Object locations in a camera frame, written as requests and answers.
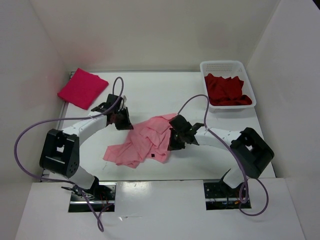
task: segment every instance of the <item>pink fabric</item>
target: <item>pink fabric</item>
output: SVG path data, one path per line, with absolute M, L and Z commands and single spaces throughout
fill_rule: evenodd
M 133 126 L 124 144 L 108 146 L 103 159 L 135 169 L 145 159 L 164 163 L 169 157 L 169 120 L 176 114 L 155 116 Z

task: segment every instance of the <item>red cloth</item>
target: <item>red cloth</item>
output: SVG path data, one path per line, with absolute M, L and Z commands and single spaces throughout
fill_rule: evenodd
M 244 81 L 238 76 L 227 79 L 222 76 L 213 76 L 211 73 L 204 77 L 210 104 L 213 106 L 250 105 L 251 99 L 242 95 Z
M 58 96 L 68 103 L 88 110 L 108 85 L 107 81 L 97 75 L 78 68 L 70 81 L 58 93 Z

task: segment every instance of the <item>cable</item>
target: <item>cable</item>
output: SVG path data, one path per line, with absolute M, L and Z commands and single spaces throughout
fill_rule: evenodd
M 205 128 L 208 130 L 209 133 L 211 133 L 215 138 L 217 138 L 224 146 L 225 148 L 232 154 L 232 156 L 234 157 L 236 163 L 238 164 L 241 172 L 242 172 L 242 175 L 243 175 L 243 179 L 244 179 L 244 182 L 243 184 L 241 185 L 240 187 L 240 190 L 239 190 L 239 195 L 241 195 L 241 197 L 239 198 L 240 200 L 240 204 L 239 204 L 239 210 L 247 215 L 247 216 L 251 216 L 251 217 L 255 217 L 255 216 L 258 216 L 260 214 L 262 214 L 268 207 L 268 204 L 269 204 L 269 194 L 268 194 L 268 191 L 266 189 L 266 187 L 264 186 L 264 184 L 259 180 L 259 179 L 256 179 L 260 184 L 261 186 L 263 187 L 264 191 L 265 191 L 265 195 L 266 195 L 266 203 L 265 203 L 265 206 L 264 208 L 258 212 L 258 213 L 255 213 L 255 214 L 249 214 L 249 213 L 246 213 L 244 212 L 242 209 L 241 209 L 241 204 L 245 204 L 248 202 L 249 200 L 249 187 L 248 187 L 248 178 L 247 178 L 247 175 L 246 175 L 246 172 L 245 172 L 245 169 L 243 167 L 243 165 L 241 164 L 238 156 L 232 151 L 232 149 L 230 148 L 230 146 L 225 142 L 223 141 L 216 133 L 214 133 L 210 128 L 208 128 L 208 125 L 207 125 L 207 115 L 208 115 L 208 111 L 209 111 L 209 98 L 208 96 L 204 95 L 204 94 L 198 94 L 198 95 L 195 95 L 191 98 L 189 98 L 184 104 L 183 106 L 180 108 L 180 110 L 178 111 L 177 114 L 180 114 L 180 112 L 185 108 L 185 106 L 194 98 L 197 98 L 197 97 L 205 97 L 206 99 L 206 109 L 205 109 L 205 112 L 204 112 L 204 118 L 203 118 L 203 123 L 204 123 L 204 126 Z M 243 195 L 242 195 L 242 192 L 244 190 L 244 187 L 245 187 L 245 196 L 244 196 L 244 199 L 243 199 Z
M 26 173 L 27 175 L 29 175 L 30 177 L 32 178 L 35 178 L 35 179 L 38 179 L 38 180 L 42 180 L 42 181 L 49 181 L 49 182 L 54 182 L 54 183 L 68 183 L 68 184 L 72 184 L 74 185 L 78 190 L 79 192 L 81 193 L 81 195 L 83 196 L 83 198 L 85 199 L 86 203 L 88 204 L 88 207 L 90 208 L 91 212 L 93 213 L 93 215 L 95 216 L 96 220 L 97 220 L 97 225 L 98 225 L 98 228 L 101 232 L 104 231 L 104 226 L 100 220 L 100 216 L 101 214 L 107 209 L 107 207 L 103 208 L 101 210 L 101 212 L 99 213 L 99 215 L 96 214 L 95 210 L 93 209 L 93 207 L 91 206 L 88 198 L 86 197 L 85 193 L 84 193 L 84 189 L 79 187 L 78 185 L 76 185 L 74 182 L 72 181 L 69 181 L 69 180 L 60 180 L 60 179 L 53 179 L 53 178 L 47 178 L 47 177 L 42 177 L 42 176 L 38 176 L 38 175 L 35 175 L 31 172 L 29 172 L 28 170 L 26 170 L 24 168 L 24 166 L 21 164 L 20 160 L 19 160 L 19 157 L 18 157 L 18 143 L 20 141 L 20 139 L 22 138 L 22 136 L 28 132 L 30 129 L 38 126 L 38 125 L 41 125 L 41 124 L 45 124 L 45 123 L 51 123 L 51 122 L 56 122 L 56 121 L 69 121 L 69 120 L 88 120 L 88 119 L 94 119 L 94 118 L 97 118 L 97 117 L 100 117 L 102 115 L 105 115 L 106 113 L 108 113 L 110 110 L 112 110 L 116 104 L 119 102 L 119 100 L 121 99 L 121 95 L 124 91 L 124 80 L 122 79 L 122 77 L 118 76 L 114 83 L 113 83 L 113 88 L 112 88 L 112 92 L 114 91 L 114 88 L 115 88 L 115 84 L 117 82 L 117 80 L 121 80 L 121 91 L 120 91 L 120 94 L 119 96 L 117 97 L 117 99 L 115 100 L 114 104 L 112 104 L 107 110 L 105 110 L 104 112 L 102 113 L 99 113 L 97 115 L 94 115 L 94 116 L 86 116 L 86 117 L 64 117 L 64 118 L 53 118 L 53 119 L 48 119 L 48 120 L 43 120 L 43 121 L 39 121 L 39 122 L 36 122 L 34 124 L 32 124 L 31 126 L 27 127 L 25 130 L 23 130 L 19 136 L 17 137 L 17 139 L 15 140 L 15 143 L 14 143 L 14 148 L 13 148 L 13 154 L 14 154 L 14 159 L 17 163 L 17 165 L 19 166 L 19 168 L 21 168 L 21 170 Z

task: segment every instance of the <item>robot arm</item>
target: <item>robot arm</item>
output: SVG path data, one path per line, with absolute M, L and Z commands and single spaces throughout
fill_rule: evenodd
M 80 166 L 80 146 L 90 136 L 110 124 L 115 124 L 117 130 L 133 129 L 128 108 L 125 106 L 125 96 L 121 97 L 118 104 L 108 113 L 92 117 L 104 113 L 117 98 L 118 96 L 109 94 L 106 102 L 91 110 L 89 119 L 81 120 L 62 130 L 51 129 L 46 135 L 40 158 L 42 168 L 64 176 L 93 198 L 99 196 L 99 190 L 103 191 L 101 188 L 106 187 L 99 186 L 99 179 Z
M 226 149 L 215 136 L 208 132 L 202 123 L 196 123 L 192 126 L 181 115 L 177 115 L 169 123 L 172 126 L 169 151 L 184 149 L 186 143 Z M 230 146 L 240 160 L 245 174 L 250 178 L 257 179 L 275 156 L 266 142 L 250 127 L 243 131 L 217 128 L 211 128 L 211 130 Z M 244 177 L 237 166 L 226 172 L 221 181 L 234 189 L 244 181 Z

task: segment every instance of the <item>garment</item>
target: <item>garment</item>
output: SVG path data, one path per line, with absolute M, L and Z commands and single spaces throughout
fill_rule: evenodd
M 88 110 L 108 85 L 107 81 L 97 75 L 78 68 L 70 81 L 57 95 L 68 103 Z
M 175 116 L 175 113 L 155 116 L 133 125 L 124 144 L 108 146 L 103 159 L 134 169 L 145 159 L 164 163 L 169 157 L 169 120 Z
M 223 78 L 211 73 L 204 77 L 210 104 L 213 106 L 250 105 L 251 99 L 242 94 L 244 81 L 238 76 Z

